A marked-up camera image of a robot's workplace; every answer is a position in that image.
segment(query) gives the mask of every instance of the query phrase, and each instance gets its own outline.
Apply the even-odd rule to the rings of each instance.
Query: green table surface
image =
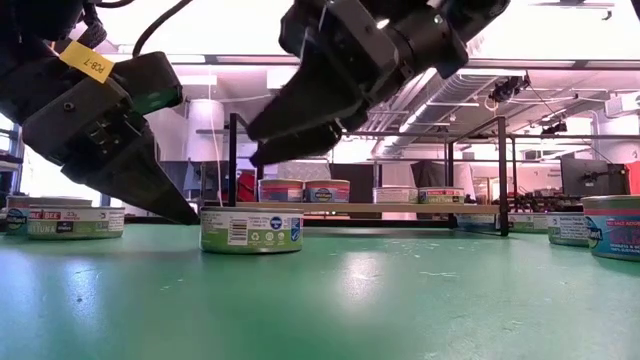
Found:
[[[1,239],[0,359],[640,357],[640,263],[449,231],[214,255],[198,230]]]

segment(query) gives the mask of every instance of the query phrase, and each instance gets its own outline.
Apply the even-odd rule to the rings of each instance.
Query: tuna can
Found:
[[[495,231],[496,215],[456,214],[458,227],[465,231]]]
[[[29,239],[107,239],[123,232],[123,207],[32,205],[29,212]]]
[[[464,204],[464,189],[428,187],[418,189],[420,204]]]
[[[304,182],[287,179],[262,179],[258,182],[260,202],[302,202]]]
[[[302,210],[203,207],[200,248],[221,254],[302,250]]]
[[[91,200],[73,197],[7,196],[7,235],[27,235],[31,205],[91,206]]]
[[[640,196],[588,197],[582,204],[593,255],[640,261]]]
[[[347,180],[312,180],[304,183],[305,201],[311,203],[348,203],[350,183]]]
[[[373,189],[376,204],[417,204],[418,189],[410,186],[388,186]]]
[[[583,213],[548,213],[549,242],[557,245],[589,246]]]

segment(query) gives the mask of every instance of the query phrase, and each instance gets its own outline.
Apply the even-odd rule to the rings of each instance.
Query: metal rack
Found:
[[[236,179],[235,176],[231,176],[237,172],[237,126],[239,123],[242,123],[240,119],[240,115],[237,113],[232,113],[229,118],[229,200],[228,206],[236,206]],[[455,228],[455,213],[466,213],[466,214],[499,214],[500,215],[500,235],[507,236],[509,234],[509,226],[507,213],[509,211],[508,202],[507,202],[507,158],[506,158],[506,119],[504,117],[496,117],[485,124],[475,128],[474,130],[463,134],[462,136],[455,137],[452,141],[447,141],[448,137],[453,137],[452,135],[439,134],[437,137],[442,137],[442,135],[446,135],[445,138],[445,164],[447,166],[447,176],[446,176],[446,185],[453,186],[453,166],[455,160],[453,159],[454,153],[454,145],[456,142],[463,140],[469,136],[472,136],[487,127],[490,127],[494,124],[498,125],[498,136],[502,139],[502,142],[499,140],[500,147],[500,156],[499,156],[499,168],[500,168],[500,206],[460,206],[460,205],[389,205],[389,204],[277,204],[270,203],[269,207],[299,207],[302,210],[307,211],[343,211],[343,212],[415,212],[415,213],[444,213],[449,214],[448,220],[445,221],[433,221],[433,220],[400,220],[400,221],[389,221],[389,220],[377,220],[377,219],[354,219],[354,220],[325,220],[325,219],[315,219],[315,220],[305,220],[306,226],[343,226],[343,227],[425,227],[425,228]],[[385,136],[381,133],[375,133],[375,136]],[[359,135],[358,132],[352,133],[352,135]],[[431,136],[431,134],[411,134],[411,133],[398,133],[394,135],[400,136]],[[262,166],[258,166],[255,169],[256,172],[256,182],[261,180],[264,176],[264,168]],[[374,182],[379,182],[380,177],[378,176]],[[255,187],[256,198],[258,187]],[[264,203],[243,203],[243,207],[265,207],[267,206]]]

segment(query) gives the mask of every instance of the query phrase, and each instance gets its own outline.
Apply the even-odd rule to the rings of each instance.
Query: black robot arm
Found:
[[[466,42],[509,0],[296,0],[281,20],[280,45],[298,72],[249,124],[264,146],[254,165],[323,154],[367,110],[435,67],[443,78],[468,61]]]
[[[79,21],[88,47],[106,37],[87,0],[0,0],[0,112],[22,126],[26,145],[71,180],[176,222],[197,214],[155,158],[143,117],[182,102],[163,53],[115,64],[104,83],[62,62],[48,42]]]

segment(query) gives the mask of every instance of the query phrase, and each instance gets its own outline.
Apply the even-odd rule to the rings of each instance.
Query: laboratory room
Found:
[[[29,1],[0,359],[640,356],[631,1]]]

